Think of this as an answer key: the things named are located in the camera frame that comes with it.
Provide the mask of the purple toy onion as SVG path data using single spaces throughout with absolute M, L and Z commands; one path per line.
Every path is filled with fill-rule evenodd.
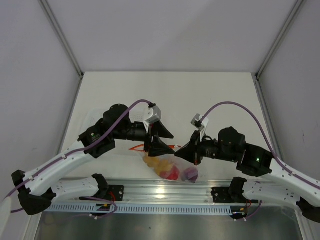
M 198 169 L 195 167 L 186 168 L 180 175 L 183 182 L 196 183 L 199 176 Z

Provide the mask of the clear zip bag orange zipper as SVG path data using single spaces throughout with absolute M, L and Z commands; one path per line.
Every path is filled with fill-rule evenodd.
M 144 151 L 143 144 L 136 145 L 129 150 L 141 157 L 144 163 L 161 179 L 188 184 L 195 184 L 199 179 L 197 166 L 174 154 L 149 157 Z

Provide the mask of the orange toy croissant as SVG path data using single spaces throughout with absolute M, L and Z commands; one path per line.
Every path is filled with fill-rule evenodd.
M 160 176 L 162 171 L 169 171 L 173 167 L 173 164 L 165 158 L 149 157 L 145 155 L 142 159 L 149 168 L 152 168 L 155 171 L 158 176 Z

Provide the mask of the red toy bell pepper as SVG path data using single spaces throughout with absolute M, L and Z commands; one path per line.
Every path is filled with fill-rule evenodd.
M 177 181 L 180 177 L 180 171 L 176 166 L 173 166 L 169 171 L 162 171 L 160 177 L 165 180 Z

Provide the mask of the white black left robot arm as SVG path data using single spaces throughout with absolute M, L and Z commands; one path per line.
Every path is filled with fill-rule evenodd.
M 143 149 L 150 157 L 174 154 L 174 150 L 162 141 L 173 139 L 174 135 L 161 122 L 159 107 L 149 102 L 142 122 L 131 121 L 131 109 L 124 104 L 111 106 L 67 150 L 33 170 L 13 172 L 11 177 L 14 190 L 18 191 L 21 209 L 33 216 L 58 201 L 108 199 L 109 184 L 100 173 L 71 182 L 62 179 L 78 167 L 115 149 L 117 140 L 143 143 Z

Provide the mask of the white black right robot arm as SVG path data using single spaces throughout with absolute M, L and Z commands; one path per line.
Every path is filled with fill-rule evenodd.
M 246 137 L 233 127 L 222 129 L 217 139 L 195 131 L 175 156 L 196 166 L 203 158 L 235 163 L 242 174 L 265 180 L 234 177 L 229 187 L 212 189 L 215 203 L 275 203 L 298 210 L 310 221 L 320 221 L 319 181 L 298 175 L 270 151 L 247 143 Z

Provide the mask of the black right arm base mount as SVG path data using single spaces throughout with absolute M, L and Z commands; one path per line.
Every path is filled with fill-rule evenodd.
M 244 196 L 243 186 L 229 186 L 229 187 L 212 187 L 211 195 L 214 203 L 223 204 L 257 204 L 259 200 L 249 199 Z

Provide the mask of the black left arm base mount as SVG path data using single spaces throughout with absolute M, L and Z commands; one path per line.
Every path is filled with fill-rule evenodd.
M 123 201 L 125 193 L 125 186 L 124 185 L 109 185 L 107 190 L 104 190 L 102 192 L 98 192 L 96 195 L 93 196 L 93 198 L 99 198 L 104 199 L 108 201 Z

